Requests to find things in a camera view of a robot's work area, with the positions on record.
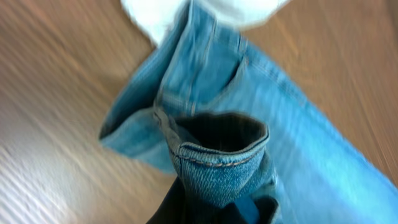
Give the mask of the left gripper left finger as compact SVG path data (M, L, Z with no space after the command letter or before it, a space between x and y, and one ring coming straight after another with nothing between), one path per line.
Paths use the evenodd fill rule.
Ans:
M186 199L182 181L177 177L157 211L147 224L211 223L218 209L205 202Z

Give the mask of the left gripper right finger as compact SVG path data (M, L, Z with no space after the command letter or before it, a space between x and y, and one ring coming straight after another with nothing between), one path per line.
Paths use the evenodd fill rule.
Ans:
M217 214L219 224L269 224L274 223L279 204L276 199L265 196L253 200L241 197L228 204Z

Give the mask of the light blue denim jeans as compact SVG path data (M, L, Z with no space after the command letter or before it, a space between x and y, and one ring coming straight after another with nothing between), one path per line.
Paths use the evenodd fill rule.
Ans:
M192 14L135 72L99 138L176 173L187 200L218 213L269 196L274 223L397 222L396 187L295 83L239 33Z

